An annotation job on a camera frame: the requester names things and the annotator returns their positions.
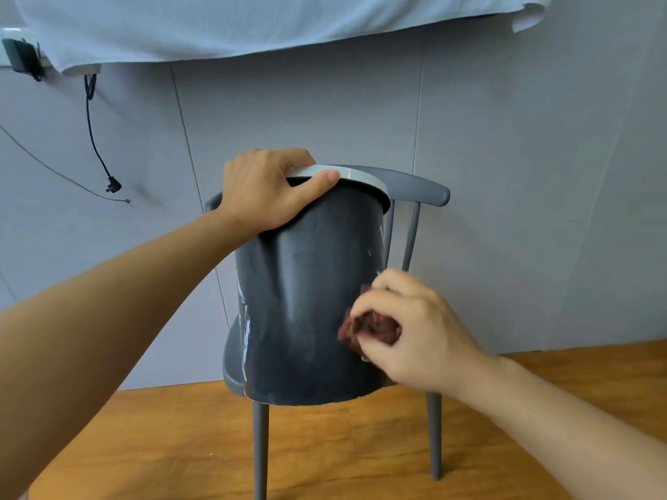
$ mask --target forearm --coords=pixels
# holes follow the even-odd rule
[[[79,433],[245,240],[221,210],[0,313],[0,497],[18,497],[12,486],[25,488]]]
[[[664,498],[667,445],[503,358],[463,401],[580,499]]]

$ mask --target brown cloth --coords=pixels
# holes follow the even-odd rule
[[[361,294],[364,294],[369,289],[371,289],[371,286],[364,284]],[[351,310],[348,309],[345,311],[343,324],[338,328],[338,340],[345,342],[355,353],[363,354],[356,337],[360,331],[369,333],[380,342],[388,345],[394,345],[401,337],[401,325],[396,323],[393,318],[378,314],[374,310],[369,310],[359,317],[352,319],[352,316],[349,315]]]

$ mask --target gray wall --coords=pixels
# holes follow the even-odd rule
[[[0,24],[20,24],[8,1]],[[0,305],[200,214],[239,152],[301,145],[320,163],[451,188],[448,206],[423,208],[412,271],[488,349],[667,336],[666,1],[554,0],[520,34],[498,16],[228,60],[105,66],[93,129],[133,203],[87,195],[0,134]],[[0,70],[0,91],[5,128],[104,189],[79,80]],[[408,213],[397,210],[393,265]],[[236,305],[230,257],[124,386],[219,378]]]

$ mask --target chair leg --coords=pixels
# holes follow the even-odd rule
[[[431,475],[436,481],[442,476],[442,395],[426,394],[428,440],[431,448]]]
[[[266,500],[269,466],[269,406],[252,403],[252,425],[255,459],[255,500]]]

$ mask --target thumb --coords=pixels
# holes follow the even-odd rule
[[[303,209],[306,205],[320,198],[334,187],[334,184],[340,179],[340,174],[335,170],[323,170],[316,173],[303,184],[292,188],[292,192]]]
[[[368,333],[358,333],[357,340],[362,348],[363,354],[376,366],[387,371],[387,366],[392,360],[392,346],[380,342]]]

